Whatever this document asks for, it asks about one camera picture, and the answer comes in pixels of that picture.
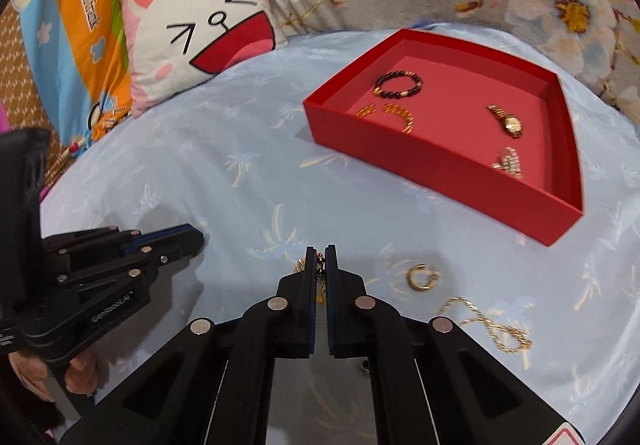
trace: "human hand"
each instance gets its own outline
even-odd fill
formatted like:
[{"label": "human hand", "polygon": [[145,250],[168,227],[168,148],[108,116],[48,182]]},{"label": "human hand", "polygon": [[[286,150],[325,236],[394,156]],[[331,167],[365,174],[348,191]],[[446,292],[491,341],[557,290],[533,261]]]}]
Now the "human hand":
[{"label": "human hand", "polygon": [[[51,394],[44,384],[49,376],[46,364],[28,351],[16,351],[9,354],[9,361],[22,385],[39,398],[52,401]],[[90,395],[98,386],[98,369],[95,353],[91,348],[80,353],[69,363],[65,374],[66,389],[76,395]]]}]

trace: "yellow flower center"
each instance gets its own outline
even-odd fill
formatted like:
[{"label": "yellow flower center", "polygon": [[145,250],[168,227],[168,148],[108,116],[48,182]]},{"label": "yellow flower center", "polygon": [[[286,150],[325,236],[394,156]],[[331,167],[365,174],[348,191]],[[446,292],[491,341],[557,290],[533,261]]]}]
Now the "yellow flower center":
[{"label": "yellow flower center", "polygon": [[560,21],[572,34],[584,34],[589,29],[591,11],[578,0],[558,1],[556,10]]}]

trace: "red and white label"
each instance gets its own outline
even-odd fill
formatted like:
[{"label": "red and white label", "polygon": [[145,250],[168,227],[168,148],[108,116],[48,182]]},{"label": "red and white label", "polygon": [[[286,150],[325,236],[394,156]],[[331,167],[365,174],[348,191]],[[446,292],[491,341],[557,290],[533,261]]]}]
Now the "red and white label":
[{"label": "red and white label", "polygon": [[563,423],[542,445],[584,445],[584,441],[571,425]]}]

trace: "black beaded bracelet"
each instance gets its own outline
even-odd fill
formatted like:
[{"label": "black beaded bracelet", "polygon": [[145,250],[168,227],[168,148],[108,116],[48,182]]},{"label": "black beaded bracelet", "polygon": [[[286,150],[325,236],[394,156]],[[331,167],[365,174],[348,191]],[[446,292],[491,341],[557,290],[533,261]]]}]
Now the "black beaded bracelet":
[{"label": "black beaded bracelet", "polygon": [[[382,89],[382,85],[385,82],[391,79],[397,79],[398,77],[409,77],[415,82],[415,86],[406,91],[385,91]],[[404,99],[405,97],[413,97],[420,93],[422,84],[422,79],[412,71],[392,71],[382,75],[382,77],[376,81],[376,85],[373,86],[373,94],[383,99]]]}]

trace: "watch face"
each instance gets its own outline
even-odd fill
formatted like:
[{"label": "watch face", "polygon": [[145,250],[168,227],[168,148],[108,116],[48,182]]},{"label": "watch face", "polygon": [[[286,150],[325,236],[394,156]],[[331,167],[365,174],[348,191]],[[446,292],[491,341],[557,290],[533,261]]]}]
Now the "watch face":
[{"label": "watch face", "polygon": [[512,135],[522,134],[522,122],[516,117],[507,117],[504,119],[504,126]]}]

